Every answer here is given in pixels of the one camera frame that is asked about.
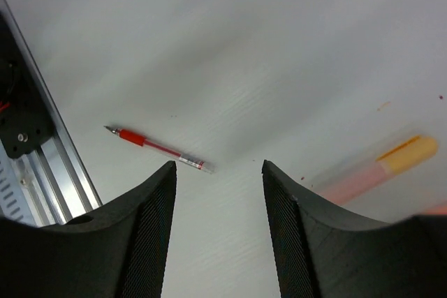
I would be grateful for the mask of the pencil shaped pink pen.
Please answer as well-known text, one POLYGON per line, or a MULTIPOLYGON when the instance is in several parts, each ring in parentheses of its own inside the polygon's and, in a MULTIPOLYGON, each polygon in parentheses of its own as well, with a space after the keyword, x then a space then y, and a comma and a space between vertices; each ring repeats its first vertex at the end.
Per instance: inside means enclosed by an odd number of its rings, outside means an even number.
POLYGON ((315 179, 310 190, 322 198, 337 204, 346 204, 368 191, 384 184, 395 176, 394 170, 385 163, 368 162, 315 179))

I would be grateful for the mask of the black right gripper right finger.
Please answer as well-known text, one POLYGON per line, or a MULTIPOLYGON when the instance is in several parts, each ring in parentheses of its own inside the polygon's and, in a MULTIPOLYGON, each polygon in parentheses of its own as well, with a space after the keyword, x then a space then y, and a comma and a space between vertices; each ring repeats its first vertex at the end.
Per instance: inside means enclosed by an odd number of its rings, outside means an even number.
POLYGON ((446 217, 383 223, 262 168, 282 297, 445 297, 446 217))

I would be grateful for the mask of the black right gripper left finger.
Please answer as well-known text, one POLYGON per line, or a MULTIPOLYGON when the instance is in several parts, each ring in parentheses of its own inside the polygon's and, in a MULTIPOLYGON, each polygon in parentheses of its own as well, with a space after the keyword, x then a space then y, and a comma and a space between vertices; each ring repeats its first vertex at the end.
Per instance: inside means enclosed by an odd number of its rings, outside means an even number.
POLYGON ((2 297, 160 297, 177 185, 169 161, 63 225, 1 219, 2 297))

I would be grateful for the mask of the orange highlighter pen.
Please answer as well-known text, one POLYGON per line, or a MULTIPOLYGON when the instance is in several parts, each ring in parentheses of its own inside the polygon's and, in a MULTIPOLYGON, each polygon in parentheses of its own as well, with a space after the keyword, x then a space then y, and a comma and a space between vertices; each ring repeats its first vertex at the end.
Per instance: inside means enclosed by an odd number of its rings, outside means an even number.
POLYGON ((443 202, 442 204, 438 204, 434 207, 431 207, 425 211, 422 211, 420 215, 424 216, 446 216, 447 215, 447 202, 443 202))

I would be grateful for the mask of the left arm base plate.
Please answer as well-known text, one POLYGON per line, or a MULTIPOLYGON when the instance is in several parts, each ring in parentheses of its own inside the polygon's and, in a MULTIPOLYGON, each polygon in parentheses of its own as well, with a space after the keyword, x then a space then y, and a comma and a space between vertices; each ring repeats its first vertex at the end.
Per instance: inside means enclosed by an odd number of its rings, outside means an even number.
POLYGON ((1 142, 9 158, 30 154, 55 127, 24 55, 1 16, 1 142))

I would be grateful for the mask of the small orange cap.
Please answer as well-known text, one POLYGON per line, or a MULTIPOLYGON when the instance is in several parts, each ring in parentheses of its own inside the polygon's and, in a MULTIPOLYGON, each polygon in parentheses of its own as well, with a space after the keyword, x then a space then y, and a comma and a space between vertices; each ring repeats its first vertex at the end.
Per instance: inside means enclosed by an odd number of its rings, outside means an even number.
POLYGON ((433 157, 439 148, 437 140, 417 135, 376 159, 387 173, 398 175, 433 157))

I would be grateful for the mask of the red thin pen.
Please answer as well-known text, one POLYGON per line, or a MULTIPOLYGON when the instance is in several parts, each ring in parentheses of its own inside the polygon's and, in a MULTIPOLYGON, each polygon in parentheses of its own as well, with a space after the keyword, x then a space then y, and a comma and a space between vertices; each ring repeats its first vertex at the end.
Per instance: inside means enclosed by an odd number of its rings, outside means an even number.
POLYGON ((194 167, 197 170, 212 174, 214 172, 214 167, 211 163, 204 161, 200 158, 185 154, 180 150, 170 148, 164 144, 155 142, 149 139, 145 135, 135 133, 124 128, 114 127, 114 126, 104 126, 110 133, 120 137, 121 139, 136 144, 140 147, 149 147, 151 149, 160 151, 161 153, 168 155, 169 157, 182 162, 185 165, 194 167))

